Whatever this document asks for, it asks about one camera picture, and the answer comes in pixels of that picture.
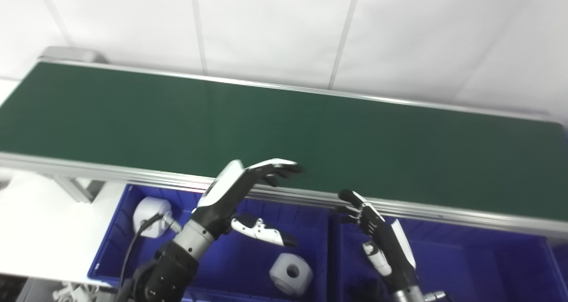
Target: black fingertip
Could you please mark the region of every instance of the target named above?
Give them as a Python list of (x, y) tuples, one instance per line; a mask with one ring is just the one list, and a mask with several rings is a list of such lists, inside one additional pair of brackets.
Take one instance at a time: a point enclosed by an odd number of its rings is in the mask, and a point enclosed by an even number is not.
[(351, 199), (353, 199), (353, 191), (343, 189), (337, 193), (337, 197), (343, 201), (351, 202)]
[(294, 235), (280, 232), (280, 236), (282, 237), (282, 243), (284, 246), (296, 247), (298, 245), (298, 241)]
[(358, 215), (359, 214), (359, 210), (353, 208), (353, 207), (347, 207), (345, 205), (343, 205), (342, 207), (337, 207), (335, 209), (335, 212), (341, 214), (341, 215)]
[(276, 171), (275, 173), (278, 174), (279, 176), (285, 178), (285, 179), (289, 178), (292, 175), (291, 172), (286, 171), (286, 170), (279, 170), (279, 171)]
[(357, 223), (357, 218), (351, 217), (349, 215), (345, 215), (343, 217), (339, 217), (339, 223)]
[(266, 183), (270, 184), (273, 187), (277, 187), (278, 186), (278, 180), (276, 180), (275, 177), (272, 176), (265, 176), (262, 178), (262, 180), (264, 180)]
[(302, 173), (302, 171), (304, 171), (304, 168), (299, 164), (288, 165), (285, 166), (285, 168), (292, 173)]

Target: robotic finger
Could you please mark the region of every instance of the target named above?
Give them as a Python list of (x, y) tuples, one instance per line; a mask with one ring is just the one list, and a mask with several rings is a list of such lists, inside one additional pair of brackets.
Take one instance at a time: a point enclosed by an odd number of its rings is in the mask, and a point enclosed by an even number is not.
[(259, 239), (279, 246), (296, 246), (294, 235), (280, 232), (276, 228), (268, 226), (261, 218), (253, 215), (240, 215), (231, 221), (233, 230), (253, 239)]

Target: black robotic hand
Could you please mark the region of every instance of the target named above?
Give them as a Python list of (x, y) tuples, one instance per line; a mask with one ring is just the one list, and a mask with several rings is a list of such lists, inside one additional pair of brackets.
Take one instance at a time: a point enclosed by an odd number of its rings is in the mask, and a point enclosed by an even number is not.
[(372, 241), (363, 243), (363, 249), (382, 275), (393, 300), (423, 302), (414, 256), (399, 221), (392, 225), (387, 223), (373, 205), (355, 191), (342, 190), (338, 196), (353, 206), (339, 208), (339, 213), (347, 214), (341, 221), (357, 223), (361, 231), (371, 237)]
[(301, 171), (296, 162), (284, 159), (266, 160), (248, 168), (240, 160), (231, 161), (203, 193), (183, 230), (164, 243), (153, 260), (136, 270), (115, 301), (130, 298), (136, 302), (178, 302), (195, 276), (201, 256), (236, 226), (245, 235), (278, 245), (293, 245), (292, 236), (267, 227), (262, 219), (252, 223), (235, 213), (259, 179), (276, 186), (275, 175), (289, 177)]

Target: white wall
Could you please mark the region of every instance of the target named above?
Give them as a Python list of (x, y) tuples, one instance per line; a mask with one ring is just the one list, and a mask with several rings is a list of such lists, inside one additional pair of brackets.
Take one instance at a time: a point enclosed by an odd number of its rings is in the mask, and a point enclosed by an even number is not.
[(0, 79), (47, 45), (568, 124), (568, 0), (0, 0)]

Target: white table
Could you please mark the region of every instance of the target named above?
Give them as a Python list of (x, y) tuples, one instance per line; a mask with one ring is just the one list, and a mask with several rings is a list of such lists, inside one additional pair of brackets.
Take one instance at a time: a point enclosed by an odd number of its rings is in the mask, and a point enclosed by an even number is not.
[(107, 183), (93, 203), (77, 203), (54, 181), (13, 172), (0, 191), (0, 273), (103, 284), (87, 271), (125, 184)]

